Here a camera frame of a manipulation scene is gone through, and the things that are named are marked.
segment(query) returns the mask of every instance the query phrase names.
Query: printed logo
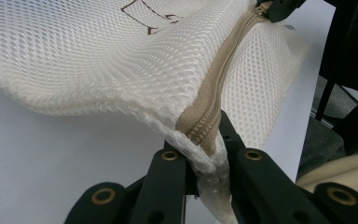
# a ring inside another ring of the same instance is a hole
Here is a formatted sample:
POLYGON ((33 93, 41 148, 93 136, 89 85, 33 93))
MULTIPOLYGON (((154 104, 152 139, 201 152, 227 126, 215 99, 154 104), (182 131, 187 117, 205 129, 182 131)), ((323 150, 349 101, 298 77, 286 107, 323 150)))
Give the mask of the printed logo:
POLYGON ((145 26, 148 35, 156 34, 165 27, 174 25, 182 19, 182 17, 173 14, 161 15, 157 13, 145 0, 134 0, 122 7, 121 11, 145 26))

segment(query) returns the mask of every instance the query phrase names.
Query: mesh laundry bag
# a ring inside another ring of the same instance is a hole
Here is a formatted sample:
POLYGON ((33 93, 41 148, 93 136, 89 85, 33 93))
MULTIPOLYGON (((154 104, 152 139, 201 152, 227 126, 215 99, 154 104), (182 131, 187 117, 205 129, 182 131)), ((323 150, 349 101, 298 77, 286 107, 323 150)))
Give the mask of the mesh laundry bag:
POLYGON ((223 108, 261 148, 308 45, 255 0, 1 0, 0 90, 47 115, 132 114, 189 160, 222 223, 223 108))

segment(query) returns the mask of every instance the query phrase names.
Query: beige zipper tape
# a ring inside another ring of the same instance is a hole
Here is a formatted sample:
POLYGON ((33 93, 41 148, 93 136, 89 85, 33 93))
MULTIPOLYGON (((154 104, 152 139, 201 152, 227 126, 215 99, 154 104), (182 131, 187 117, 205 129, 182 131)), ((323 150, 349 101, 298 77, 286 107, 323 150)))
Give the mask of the beige zipper tape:
POLYGON ((267 2, 260 7, 252 7, 240 17, 218 50, 193 105, 186 108, 176 122, 175 129, 200 146, 208 156, 212 156, 216 150, 215 139, 221 119, 221 92, 229 64, 249 30, 255 24, 267 21, 264 15, 269 5, 270 2, 267 2))

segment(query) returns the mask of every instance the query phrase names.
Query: white table surface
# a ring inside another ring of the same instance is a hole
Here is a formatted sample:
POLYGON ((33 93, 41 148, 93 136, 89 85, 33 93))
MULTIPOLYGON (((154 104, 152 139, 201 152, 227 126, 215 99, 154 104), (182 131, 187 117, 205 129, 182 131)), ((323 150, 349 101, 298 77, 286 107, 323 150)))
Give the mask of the white table surface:
MULTIPOLYGON (((309 0, 285 21, 309 41, 311 52, 262 149, 292 180, 333 13, 324 1, 309 0)), ((121 113, 49 117, 0 92, 0 224, 63 223, 89 187, 104 181, 127 187, 145 175, 162 145, 159 135, 121 113)), ((215 219, 200 200, 190 200, 186 223, 215 219)))

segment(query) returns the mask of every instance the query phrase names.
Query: screw hole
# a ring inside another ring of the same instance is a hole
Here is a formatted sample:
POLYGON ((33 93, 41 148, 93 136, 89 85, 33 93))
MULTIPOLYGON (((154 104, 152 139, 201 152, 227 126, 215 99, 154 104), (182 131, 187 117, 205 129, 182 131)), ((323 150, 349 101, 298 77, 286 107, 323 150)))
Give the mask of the screw hole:
POLYGON ((303 211, 295 211, 293 213, 293 218, 298 222, 298 223, 310 223, 310 216, 303 212, 303 211))
POLYGON ((151 224, 159 224, 164 220, 164 214, 159 211, 151 212, 147 216, 147 222, 151 224))
POLYGON ((347 192, 345 189, 330 187, 327 189, 327 195, 337 203, 342 203, 345 205, 357 204, 356 198, 350 192, 347 192))
POLYGON ((252 161, 259 161, 263 158, 263 156, 256 151, 245 152, 245 157, 252 161))
POLYGON ((179 155, 174 151, 166 151, 161 154, 161 158, 165 161, 174 161, 178 159, 179 155))
POLYGON ((103 205, 112 202, 116 197, 116 192, 110 188, 99 189, 91 197, 91 201, 97 205, 103 205))

